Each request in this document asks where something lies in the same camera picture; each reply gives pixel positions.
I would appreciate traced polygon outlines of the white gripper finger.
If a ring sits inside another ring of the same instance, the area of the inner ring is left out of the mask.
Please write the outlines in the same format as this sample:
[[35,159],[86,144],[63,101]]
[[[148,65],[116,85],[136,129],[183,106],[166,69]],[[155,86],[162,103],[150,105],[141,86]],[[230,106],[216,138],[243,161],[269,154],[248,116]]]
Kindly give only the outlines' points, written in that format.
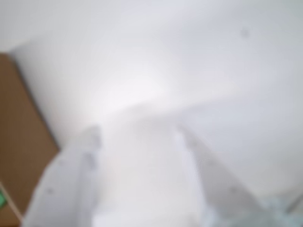
[[205,204],[206,227],[271,227],[273,217],[210,148],[185,126],[179,127],[193,161]]
[[101,131],[86,129],[45,168],[22,221],[24,227],[90,227],[98,203]]

